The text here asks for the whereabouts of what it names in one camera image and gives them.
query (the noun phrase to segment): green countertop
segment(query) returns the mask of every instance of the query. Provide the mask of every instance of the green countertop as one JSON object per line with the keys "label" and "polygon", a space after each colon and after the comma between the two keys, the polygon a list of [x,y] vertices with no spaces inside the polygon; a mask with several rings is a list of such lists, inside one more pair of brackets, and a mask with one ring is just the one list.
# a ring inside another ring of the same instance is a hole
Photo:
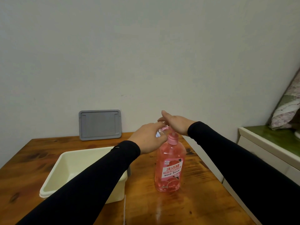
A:
{"label": "green countertop", "polygon": [[245,129],[271,141],[274,144],[300,157],[300,139],[291,129],[272,130],[268,126],[249,126]]}

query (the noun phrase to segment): person's left hand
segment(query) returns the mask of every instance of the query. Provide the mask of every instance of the person's left hand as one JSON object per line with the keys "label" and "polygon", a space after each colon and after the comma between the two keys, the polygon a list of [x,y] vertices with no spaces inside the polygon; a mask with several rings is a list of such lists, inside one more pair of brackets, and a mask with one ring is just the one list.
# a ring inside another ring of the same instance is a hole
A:
{"label": "person's left hand", "polygon": [[136,143],[140,147],[141,155],[153,152],[168,139],[166,135],[160,137],[155,136],[156,132],[165,126],[166,125],[161,121],[142,125],[128,140]]}

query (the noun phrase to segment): gray lid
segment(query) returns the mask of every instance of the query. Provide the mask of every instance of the gray lid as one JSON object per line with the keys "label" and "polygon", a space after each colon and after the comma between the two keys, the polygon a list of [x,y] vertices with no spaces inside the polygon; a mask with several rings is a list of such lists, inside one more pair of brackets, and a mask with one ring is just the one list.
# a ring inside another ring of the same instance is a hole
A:
{"label": "gray lid", "polygon": [[79,112],[80,140],[102,140],[121,136],[120,110],[82,110]]}

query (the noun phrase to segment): long-sleeved black shirt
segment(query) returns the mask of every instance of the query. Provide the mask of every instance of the long-sleeved black shirt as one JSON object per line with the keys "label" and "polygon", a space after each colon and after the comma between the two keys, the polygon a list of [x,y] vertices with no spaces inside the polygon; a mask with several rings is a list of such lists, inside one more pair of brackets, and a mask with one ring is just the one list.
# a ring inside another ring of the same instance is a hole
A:
{"label": "long-sleeved black shirt", "polygon": [[[297,184],[202,122],[192,124],[188,135],[208,154],[262,224],[299,223]],[[139,155],[137,144],[121,142],[17,224],[93,224],[120,177]]]}

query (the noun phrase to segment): bottle label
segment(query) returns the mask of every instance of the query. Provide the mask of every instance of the bottle label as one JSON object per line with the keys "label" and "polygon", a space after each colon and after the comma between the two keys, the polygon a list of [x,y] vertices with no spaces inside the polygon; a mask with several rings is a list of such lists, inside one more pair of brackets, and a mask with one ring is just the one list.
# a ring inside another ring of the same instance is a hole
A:
{"label": "bottle label", "polygon": [[162,187],[174,188],[179,183],[183,159],[166,159],[163,162],[163,172],[161,174]]}

